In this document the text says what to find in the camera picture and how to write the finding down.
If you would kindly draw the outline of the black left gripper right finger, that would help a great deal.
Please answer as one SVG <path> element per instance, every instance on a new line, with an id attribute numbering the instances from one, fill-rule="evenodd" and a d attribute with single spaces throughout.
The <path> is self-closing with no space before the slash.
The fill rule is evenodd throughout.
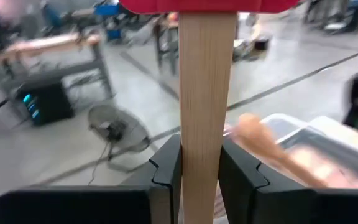
<path id="1" fill-rule="evenodd" d="M 225 139 L 219 184 L 229 224 L 315 224 L 314 192 Z"/>

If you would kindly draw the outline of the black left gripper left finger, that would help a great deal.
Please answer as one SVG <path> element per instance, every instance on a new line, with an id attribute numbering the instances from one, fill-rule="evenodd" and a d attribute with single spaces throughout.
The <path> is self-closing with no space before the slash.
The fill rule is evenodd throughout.
<path id="1" fill-rule="evenodd" d="M 149 160 L 156 168 L 150 192 L 152 224 L 178 224 L 182 180 L 181 139 L 173 135 Z"/>

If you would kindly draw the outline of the wooden spoon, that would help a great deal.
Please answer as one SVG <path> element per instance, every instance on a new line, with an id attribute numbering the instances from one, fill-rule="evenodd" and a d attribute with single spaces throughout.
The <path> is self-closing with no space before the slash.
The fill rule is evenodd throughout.
<path id="1" fill-rule="evenodd" d="M 299 165 L 275 142 L 269 128 L 258 116 L 250 113 L 240 115 L 238 124 L 231 128 L 231 137 L 243 150 L 298 183 L 308 187 L 327 187 L 327 183 Z"/>

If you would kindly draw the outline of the red spatula wooden handle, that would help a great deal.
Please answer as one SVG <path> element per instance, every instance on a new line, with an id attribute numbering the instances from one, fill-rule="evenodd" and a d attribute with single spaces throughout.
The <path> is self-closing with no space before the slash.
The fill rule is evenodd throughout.
<path id="1" fill-rule="evenodd" d="M 212 224 L 238 12 L 299 0 L 120 0 L 137 14 L 178 13 L 184 224 Z"/>

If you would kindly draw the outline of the black floor fan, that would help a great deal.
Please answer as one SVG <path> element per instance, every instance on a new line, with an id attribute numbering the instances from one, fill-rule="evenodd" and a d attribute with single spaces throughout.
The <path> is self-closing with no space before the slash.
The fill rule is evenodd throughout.
<path id="1" fill-rule="evenodd" d="M 113 162 L 123 155 L 140 154 L 151 144 L 148 131 L 134 115 L 113 105 L 96 105 L 88 112 L 88 125 L 90 131 L 106 142 L 106 160 L 111 169 L 129 173 L 144 164 L 126 167 Z"/>

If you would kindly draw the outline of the clear plastic bin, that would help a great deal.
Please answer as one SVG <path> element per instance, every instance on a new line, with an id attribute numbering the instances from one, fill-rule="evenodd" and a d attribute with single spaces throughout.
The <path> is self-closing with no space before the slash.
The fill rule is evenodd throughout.
<path id="1" fill-rule="evenodd" d="M 326 116 L 302 121 L 272 114 L 261 123 L 291 159 L 327 187 L 358 189 L 358 131 Z"/>

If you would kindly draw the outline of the black computer tower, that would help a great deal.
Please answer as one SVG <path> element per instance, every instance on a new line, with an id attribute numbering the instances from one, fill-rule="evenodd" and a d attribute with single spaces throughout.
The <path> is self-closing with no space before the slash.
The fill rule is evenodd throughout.
<path id="1" fill-rule="evenodd" d="M 25 106 L 34 126 L 43 126 L 75 115 L 59 78 L 25 83 L 18 89 L 17 99 Z"/>

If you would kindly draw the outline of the blue plastic container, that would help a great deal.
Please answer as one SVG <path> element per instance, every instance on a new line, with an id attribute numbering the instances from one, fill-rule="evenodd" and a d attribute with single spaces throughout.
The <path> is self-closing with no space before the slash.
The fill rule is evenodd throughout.
<path id="1" fill-rule="evenodd" d="M 119 2 L 102 0 L 94 5 L 94 14 L 101 20 L 107 41 L 121 40 L 126 15 Z"/>

